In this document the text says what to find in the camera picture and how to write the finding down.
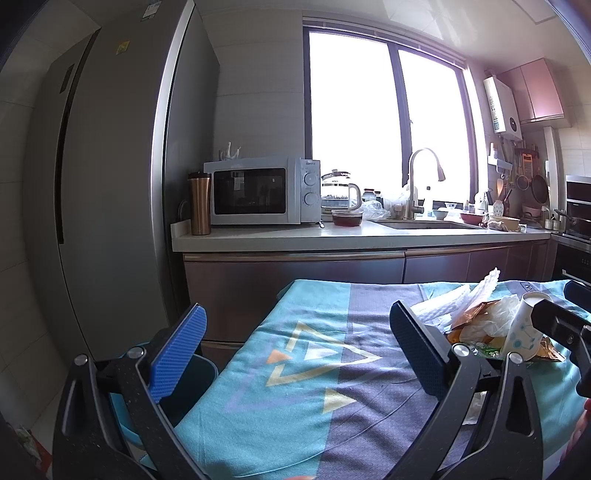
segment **microwave control panel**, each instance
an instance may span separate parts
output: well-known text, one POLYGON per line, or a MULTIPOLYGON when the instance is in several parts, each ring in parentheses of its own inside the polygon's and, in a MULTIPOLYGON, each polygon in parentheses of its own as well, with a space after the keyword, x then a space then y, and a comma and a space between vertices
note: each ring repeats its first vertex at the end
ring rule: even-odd
POLYGON ((320 160, 300 162, 300 221, 320 222, 320 160))

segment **window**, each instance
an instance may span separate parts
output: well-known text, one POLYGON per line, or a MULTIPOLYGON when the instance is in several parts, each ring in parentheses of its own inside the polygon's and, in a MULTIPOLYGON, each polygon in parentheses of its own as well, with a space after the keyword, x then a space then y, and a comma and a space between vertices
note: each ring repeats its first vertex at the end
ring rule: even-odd
POLYGON ((305 29, 307 40, 306 155, 322 174, 348 171, 361 189, 386 196, 408 181, 408 160, 434 150, 446 174, 437 182, 434 160, 415 161, 419 198, 464 202, 476 193, 472 120, 462 71, 393 42, 305 29))

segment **ceiling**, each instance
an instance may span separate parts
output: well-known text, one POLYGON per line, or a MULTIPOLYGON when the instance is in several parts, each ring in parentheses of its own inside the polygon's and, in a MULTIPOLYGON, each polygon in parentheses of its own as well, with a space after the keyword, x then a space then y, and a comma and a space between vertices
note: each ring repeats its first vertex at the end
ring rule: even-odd
MULTIPOLYGON (((70 0, 99 25, 150 0, 70 0)), ((195 0, 202 15, 247 8, 344 14, 430 35, 497 73, 546 57, 557 70, 586 64, 545 0, 195 0)))

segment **white paper cup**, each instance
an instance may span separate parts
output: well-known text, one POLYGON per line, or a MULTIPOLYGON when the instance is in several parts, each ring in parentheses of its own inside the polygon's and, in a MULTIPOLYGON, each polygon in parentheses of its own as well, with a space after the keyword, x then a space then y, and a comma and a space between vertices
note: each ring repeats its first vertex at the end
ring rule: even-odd
POLYGON ((539 291, 525 293, 521 297, 509 334, 501 349, 502 358, 505 358, 510 352, 517 352, 523 357, 523 360, 527 361, 538 353, 544 334, 531 324, 531 312, 534 306, 542 300, 551 301, 551 298, 539 291))

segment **kitchen faucet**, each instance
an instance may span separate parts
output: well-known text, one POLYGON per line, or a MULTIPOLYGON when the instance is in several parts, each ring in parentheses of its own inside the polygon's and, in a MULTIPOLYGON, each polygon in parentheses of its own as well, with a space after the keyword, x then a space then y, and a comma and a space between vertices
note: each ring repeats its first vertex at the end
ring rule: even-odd
POLYGON ((413 220, 415 213, 424 213, 423 207, 416 206, 414 204, 414 159, 416 156, 422 152, 423 150, 427 150, 433 154, 435 157, 435 162, 437 162, 437 181, 444 181, 445 174, 443 173, 443 169, 441 164, 439 163, 439 158, 437 158, 437 154, 431 150, 430 148, 419 148, 415 151, 408 161, 408 193, 409 197, 407 200, 406 209, 404 211, 404 219, 405 220, 413 220))

